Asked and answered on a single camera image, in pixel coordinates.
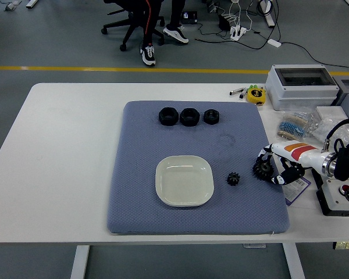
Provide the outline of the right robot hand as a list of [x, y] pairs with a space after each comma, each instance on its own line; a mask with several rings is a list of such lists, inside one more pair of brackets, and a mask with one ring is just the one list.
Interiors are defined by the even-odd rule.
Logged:
[[[270, 163], [273, 155], [280, 158], [284, 171], [273, 176]], [[296, 140], [273, 143], [264, 147], [252, 168], [253, 174], [260, 180], [277, 185], [287, 185], [304, 176], [306, 169], [314, 169], [319, 174], [328, 174], [334, 155], [322, 152], [318, 148]]]

